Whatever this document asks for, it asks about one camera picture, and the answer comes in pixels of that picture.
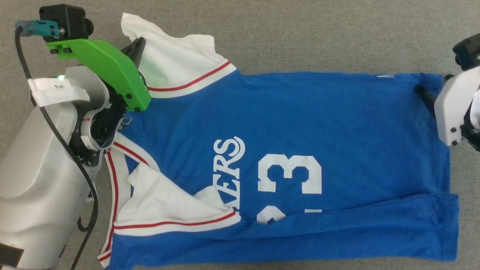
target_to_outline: green bracket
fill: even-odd
[[[127,103],[127,110],[145,110],[151,101],[133,62],[103,40],[72,39],[48,42],[50,50],[58,50],[59,59],[78,59],[108,83]]]

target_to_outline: jersey number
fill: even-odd
[[[322,193],[322,167],[312,156],[292,156],[287,158],[285,155],[267,154],[258,162],[258,191],[275,192],[276,183],[268,178],[268,169],[278,165],[283,169],[284,178],[292,178],[293,170],[296,167],[304,167],[308,170],[308,179],[301,185],[302,194],[321,194]],[[306,209],[305,212],[321,212],[320,209]],[[285,214],[276,206],[268,205],[257,215],[257,221],[267,223],[273,219],[275,221],[284,218]]]

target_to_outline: cable connector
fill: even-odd
[[[15,29],[22,28],[20,36],[42,36],[42,37],[60,37],[65,33],[63,28],[55,21],[33,20],[33,21],[17,21]]]

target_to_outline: cable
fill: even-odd
[[[24,69],[25,76],[26,76],[27,80],[30,80],[30,79],[32,79],[32,75],[30,74],[30,70],[28,69],[27,63],[25,61],[25,56],[24,56],[24,53],[22,51],[22,45],[20,44],[20,33],[21,32],[22,32],[22,27],[21,26],[18,27],[15,30],[15,46],[17,48],[17,54],[18,54],[18,58],[20,59],[20,64],[22,65],[22,68]],[[63,137],[60,135],[59,131],[55,127],[55,124],[52,122],[52,119],[48,115],[47,110],[44,107],[40,107],[40,111],[42,112],[43,117],[45,118],[45,121],[47,121],[47,124],[50,127],[50,129],[52,130],[55,137],[58,139],[58,141],[60,141],[61,145],[63,146],[65,151],[67,151],[70,158],[75,162],[75,164],[77,164],[78,168],[80,169],[80,171],[84,175],[84,177],[85,177],[85,179],[88,183],[88,186],[90,187],[90,191],[92,192],[92,197],[93,197],[92,215],[91,215],[90,221],[88,222],[88,225],[86,227],[88,229],[88,231],[85,235],[85,238],[82,242],[82,245],[80,246],[80,249],[78,250],[78,253],[77,253],[77,256],[75,257],[75,260],[72,263],[71,270],[74,270],[77,263],[78,263],[78,260],[80,259],[80,256],[82,255],[82,252],[85,248],[85,245],[88,242],[88,238],[92,234],[93,228],[95,227],[96,219],[97,219],[97,216],[98,216],[98,196],[97,196],[95,187],[93,185],[92,179],[90,179],[90,176],[88,175],[87,171],[85,170],[85,168],[82,166],[82,164],[78,160],[77,155],[75,155],[75,153],[68,146],[67,142],[65,142]]]

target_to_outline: blue fabric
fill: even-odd
[[[215,174],[218,185],[233,191],[238,181],[239,198],[220,194],[227,205],[240,200],[242,223],[204,233],[115,235],[111,265],[378,256],[454,260],[458,204],[449,194],[449,149],[414,91],[422,85],[438,94],[442,80],[439,74],[235,71],[198,92],[153,99],[146,111],[129,113],[131,124],[120,132],[189,194],[212,185]],[[226,140],[235,138],[245,152],[228,168],[238,169],[239,179],[214,172],[214,143],[228,146],[220,156],[229,160],[236,150]],[[302,191],[310,172],[302,166],[291,178],[282,166],[267,167],[275,191],[259,191],[259,171],[265,169],[259,161],[268,154],[313,157],[321,166],[321,194]],[[286,217],[257,223],[265,206]]]

